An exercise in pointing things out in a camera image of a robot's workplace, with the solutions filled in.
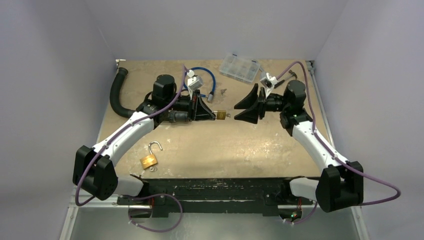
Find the small brass padlock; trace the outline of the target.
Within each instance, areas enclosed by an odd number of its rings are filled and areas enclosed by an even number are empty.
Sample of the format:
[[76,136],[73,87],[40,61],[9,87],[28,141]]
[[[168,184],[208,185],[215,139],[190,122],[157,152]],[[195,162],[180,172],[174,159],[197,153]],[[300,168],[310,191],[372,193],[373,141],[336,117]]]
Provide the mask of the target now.
[[217,111],[213,111],[213,113],[215,114],[216,120],[225,120],[226,118],[231,117],[231,114],[227,113],[225,110],[217,110]]

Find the cable lock keys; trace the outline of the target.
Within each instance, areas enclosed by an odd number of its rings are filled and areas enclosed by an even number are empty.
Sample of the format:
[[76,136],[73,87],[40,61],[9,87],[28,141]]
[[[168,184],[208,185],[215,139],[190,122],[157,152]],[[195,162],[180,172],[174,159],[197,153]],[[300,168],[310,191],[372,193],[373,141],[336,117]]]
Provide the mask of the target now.
[[226,88],[224,88],[224,89],[221,89],[220,90],[220,94],[223,96],[224,95],[224,93],[227,91],[227,89]]

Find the large brass padlock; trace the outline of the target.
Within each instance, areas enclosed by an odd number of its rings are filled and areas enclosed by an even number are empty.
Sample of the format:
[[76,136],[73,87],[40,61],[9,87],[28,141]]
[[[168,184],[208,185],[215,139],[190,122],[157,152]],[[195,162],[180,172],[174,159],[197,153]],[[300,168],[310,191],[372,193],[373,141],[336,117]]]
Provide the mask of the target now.
[[158,170],[158,160],[152,151],[152,146],[157,145],[162,151],[163,147],[158,141],[152,141],[147,145],[148,155],[140,159],[141,167],[145,171],[156,172]]

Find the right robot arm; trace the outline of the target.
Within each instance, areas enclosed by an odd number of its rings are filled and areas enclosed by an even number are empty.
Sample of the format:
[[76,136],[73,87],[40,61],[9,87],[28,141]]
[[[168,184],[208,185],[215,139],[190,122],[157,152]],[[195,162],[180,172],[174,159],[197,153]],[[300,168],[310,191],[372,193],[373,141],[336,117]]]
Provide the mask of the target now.
[[234,120],[257,124],[266,112],[279,112],[283,129],[299,142],[321,171],[319,179],[295,177],[284,184],[280,196],[288,204],[300,197],[316,202],[326,212],[358,206],[364,200],[363,167],[336,154],[315,126],[314,118],[304,108],[307,86],[291,80],[282,95],[266,93],[255,84],[234,109],[241,110]]

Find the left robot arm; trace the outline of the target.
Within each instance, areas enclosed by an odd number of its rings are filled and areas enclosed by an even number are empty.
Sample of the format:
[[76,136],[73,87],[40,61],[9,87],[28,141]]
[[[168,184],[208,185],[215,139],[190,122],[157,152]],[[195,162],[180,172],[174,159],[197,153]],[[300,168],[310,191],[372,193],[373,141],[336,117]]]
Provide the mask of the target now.
[[122,126],[96,145],[77,150],[72,176],[75,196],[84,190],[99,200],[116,194],[129,196],[138,205],[146,203],[149,191],[144,182],[136,176],[118,176],[115,167],[136,142],[162,122],[216,120],[202,99],[202,85],[202,78],[193,70],[183,72],[181,86],[171,75],[159,75],[144,101],[126,114],[128,119]]

